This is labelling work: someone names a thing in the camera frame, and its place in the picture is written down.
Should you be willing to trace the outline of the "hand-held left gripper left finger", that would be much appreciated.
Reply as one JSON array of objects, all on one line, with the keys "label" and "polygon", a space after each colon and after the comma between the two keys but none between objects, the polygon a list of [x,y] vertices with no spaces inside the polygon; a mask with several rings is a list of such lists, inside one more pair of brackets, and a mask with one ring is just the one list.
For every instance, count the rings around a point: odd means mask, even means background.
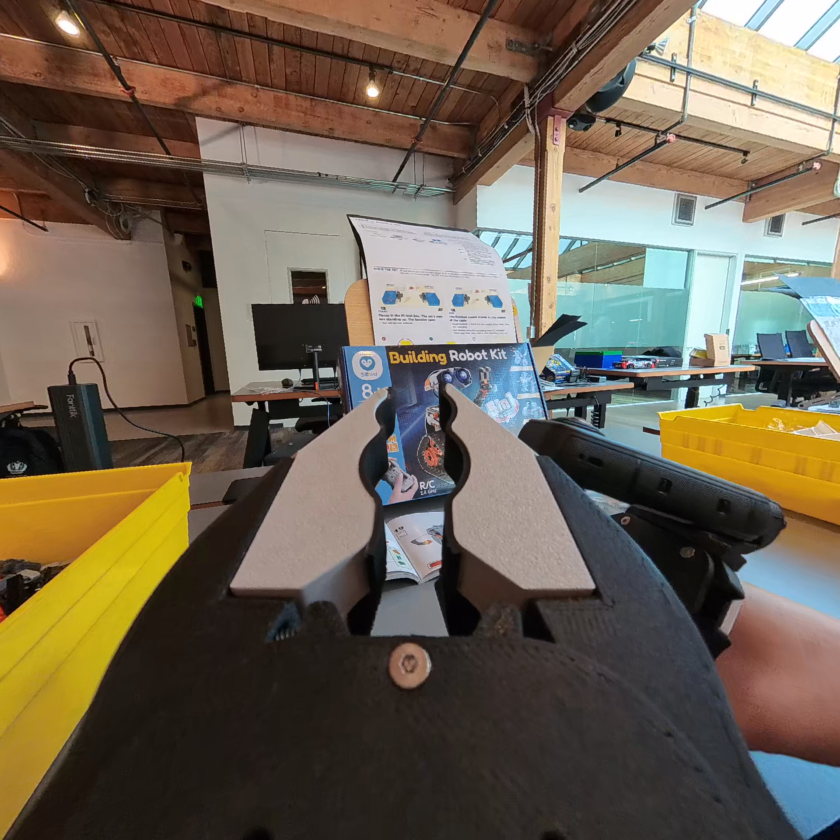
[{"label": "hand-held left gripper left finger", "polygon": [[293,460],[230,584],[233,595],[334,604],[369,635],[385,582],[382,499],[391,392],[364,400]]}]

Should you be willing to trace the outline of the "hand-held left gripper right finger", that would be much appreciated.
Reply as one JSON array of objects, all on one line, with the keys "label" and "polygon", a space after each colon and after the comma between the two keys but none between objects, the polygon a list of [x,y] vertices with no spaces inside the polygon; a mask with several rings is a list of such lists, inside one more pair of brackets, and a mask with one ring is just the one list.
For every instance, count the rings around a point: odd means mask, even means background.
[{"label": "hand-held left gripper right finger", "polygon": [[439,389],[445,503],[436,592],[448,634],[471,635],[494,605],[596,592],[579,547],[533,450],[452,384]]}]

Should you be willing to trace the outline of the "long wooden office desk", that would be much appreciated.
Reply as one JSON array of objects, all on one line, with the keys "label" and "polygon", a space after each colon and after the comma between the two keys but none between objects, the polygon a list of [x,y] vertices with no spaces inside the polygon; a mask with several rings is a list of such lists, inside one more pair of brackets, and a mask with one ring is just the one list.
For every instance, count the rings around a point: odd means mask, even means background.
[{"label": "long wooden office desk", "polygon": [[628,379],[634,390],[646,391],[649,387],[656,391],[686,391],[685,409],[696,408],[700,401],[700,388],[705,386],[720,387],[731,385],[736,376],[756,371],[756,364],[731,364],[723,366],[688,366],[682,369],[674,367],[654,367],[652,369],[594,369],[584,368],[591,375],[602,375],[607,380]]}]

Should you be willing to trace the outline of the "grey desk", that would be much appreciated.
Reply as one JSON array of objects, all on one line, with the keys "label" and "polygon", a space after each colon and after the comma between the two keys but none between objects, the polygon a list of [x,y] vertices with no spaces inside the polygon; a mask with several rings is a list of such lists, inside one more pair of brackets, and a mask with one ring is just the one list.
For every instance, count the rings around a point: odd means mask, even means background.
[{"label": "grey desk", "polygon": [[[222,499],[236,480],[263,476],[267,468],[239,469],[191,477],[189,514],[193,541],[224,510]],[[792,511],[787,527],[766,549],[748,557],[742,581],[782,595],[820,613],[839,615],[838,527]],[[373,635],[445,636],[434,583],[388,583],[376,614]],[[804,837],[838,823],[839,770],[784,755],[753,752],[765,783]]]}]

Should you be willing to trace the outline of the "white instruction booklet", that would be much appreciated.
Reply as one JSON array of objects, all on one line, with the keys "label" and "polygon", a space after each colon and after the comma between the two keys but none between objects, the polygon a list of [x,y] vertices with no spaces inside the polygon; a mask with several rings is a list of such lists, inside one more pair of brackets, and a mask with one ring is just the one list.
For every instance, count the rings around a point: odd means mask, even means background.
[{"label": "white instruction booklet", "polygon": [[409,513],[385,524],[386,581],[424,583],[442,565],[443,511]]}]

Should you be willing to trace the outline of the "small cardboard box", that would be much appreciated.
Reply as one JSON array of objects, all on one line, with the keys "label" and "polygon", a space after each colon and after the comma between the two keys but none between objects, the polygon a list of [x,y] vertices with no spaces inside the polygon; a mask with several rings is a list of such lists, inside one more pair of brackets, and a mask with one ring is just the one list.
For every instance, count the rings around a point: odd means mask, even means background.
[{"label": "small cardboard box", "polygon": [[721,368],[731,365],[732,353],[729,336],[726,333],[705,334],[705,348],[690,352],[689,366],[699,368]]}]

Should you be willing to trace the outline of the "clear plastic bags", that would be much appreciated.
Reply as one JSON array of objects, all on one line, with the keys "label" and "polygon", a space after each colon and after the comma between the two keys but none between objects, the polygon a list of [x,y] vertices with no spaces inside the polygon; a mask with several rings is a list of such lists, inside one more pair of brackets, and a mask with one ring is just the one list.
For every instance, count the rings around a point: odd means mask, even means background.
[{"label": "clear plastic bags", "polygon": [[780,418],[774,418],[768,423],[767,429],[782,434],[799,435],[822,440],[834,440],[838,442],[840,439],[839,431],[823,420],[811,426],[802,426],[786,423]]}]

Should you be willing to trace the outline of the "blue robot kit box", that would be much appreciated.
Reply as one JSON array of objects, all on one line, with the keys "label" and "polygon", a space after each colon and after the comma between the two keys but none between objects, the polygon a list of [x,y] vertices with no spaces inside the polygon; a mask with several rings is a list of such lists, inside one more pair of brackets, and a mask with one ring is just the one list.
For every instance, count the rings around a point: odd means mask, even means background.
[{"label": "blue robot kit box", "polygon": [[514,435],[549,417],[527,343],[346,346],[340,352],[343,404],[351,411],[390,388],[395,431],[388,470],[377,485],[386,505],[449,493],[439,386],[451,385]]}]

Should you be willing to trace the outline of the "cardboard box with black flaps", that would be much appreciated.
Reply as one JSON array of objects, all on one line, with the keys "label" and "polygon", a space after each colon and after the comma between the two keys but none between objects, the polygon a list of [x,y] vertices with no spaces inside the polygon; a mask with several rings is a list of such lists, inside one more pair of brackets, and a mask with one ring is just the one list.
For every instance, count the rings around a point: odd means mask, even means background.
[{"label": "cardboard box with black flaps", "polygon": [[541,337],[530,340],[535,369],[539,375],[547,367],[551,356],[555,354],[558,343],[585,326],[587,322],[580,320],[580,317],[563,314]]}]

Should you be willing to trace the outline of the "black computer monitor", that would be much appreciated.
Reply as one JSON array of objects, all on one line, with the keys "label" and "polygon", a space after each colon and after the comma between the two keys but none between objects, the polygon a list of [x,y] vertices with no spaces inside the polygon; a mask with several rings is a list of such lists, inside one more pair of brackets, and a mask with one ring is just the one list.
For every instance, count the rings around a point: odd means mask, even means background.
[{"label": "black computer monitor", "polygon": [[251,312],[261,371],[336,371],[350,344],[342,303],[255,303]]}]

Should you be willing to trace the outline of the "printed instruction sheet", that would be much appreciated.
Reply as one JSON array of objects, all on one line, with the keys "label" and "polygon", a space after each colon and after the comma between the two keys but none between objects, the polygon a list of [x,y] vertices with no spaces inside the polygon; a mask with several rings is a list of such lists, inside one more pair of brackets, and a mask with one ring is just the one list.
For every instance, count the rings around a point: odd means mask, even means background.
[{"label": "printed instruction sheet", "polygon": [[461,229],[348,219],[368,282],[373,344],[518,342],[494,248]]}]

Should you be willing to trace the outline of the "pile of dark building parts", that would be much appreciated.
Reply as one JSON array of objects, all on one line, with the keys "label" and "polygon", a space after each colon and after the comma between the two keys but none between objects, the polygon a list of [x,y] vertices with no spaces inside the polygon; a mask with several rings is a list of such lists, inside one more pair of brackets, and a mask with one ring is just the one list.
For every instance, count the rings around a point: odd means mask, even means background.
[{"label": "pile of dark building parts", "polygon": [[37,563],[20,559],[1,562],[1,622],[53,580],[71,561]]}]

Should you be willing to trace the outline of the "black backpack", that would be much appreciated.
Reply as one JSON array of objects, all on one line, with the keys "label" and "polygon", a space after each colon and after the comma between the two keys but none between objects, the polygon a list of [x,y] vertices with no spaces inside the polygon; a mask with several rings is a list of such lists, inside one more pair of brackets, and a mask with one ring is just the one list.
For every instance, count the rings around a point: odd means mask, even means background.
[{"label": "black backpack", "polygon": [[43,428],[18,423],[1,426],[1,478],[63,473],[64,461],[55,438]]}]

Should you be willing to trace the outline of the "black round ceiling speaker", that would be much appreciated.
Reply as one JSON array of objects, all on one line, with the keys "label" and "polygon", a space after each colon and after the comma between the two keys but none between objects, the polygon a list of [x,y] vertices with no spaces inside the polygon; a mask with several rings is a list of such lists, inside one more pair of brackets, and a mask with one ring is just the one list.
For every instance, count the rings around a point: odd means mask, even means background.
[{"label": "black round ceiling speaker", "polygon": [[614,106],[627,93],[634,79],[636,67],[637,58],[633,58],[624,69],[586,101],[587,110],[592,114],[599,114]]}]

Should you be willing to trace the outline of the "wooden support post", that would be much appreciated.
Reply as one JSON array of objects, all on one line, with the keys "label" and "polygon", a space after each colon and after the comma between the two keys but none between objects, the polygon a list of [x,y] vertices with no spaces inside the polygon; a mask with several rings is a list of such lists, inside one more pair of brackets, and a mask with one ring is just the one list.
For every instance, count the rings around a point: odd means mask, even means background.
[{"label": "wooden support post", "polygon": [[554,108],[539,116],[534,143],[532,327],[542,337],[557,318],[560,210],[566,121]]}]

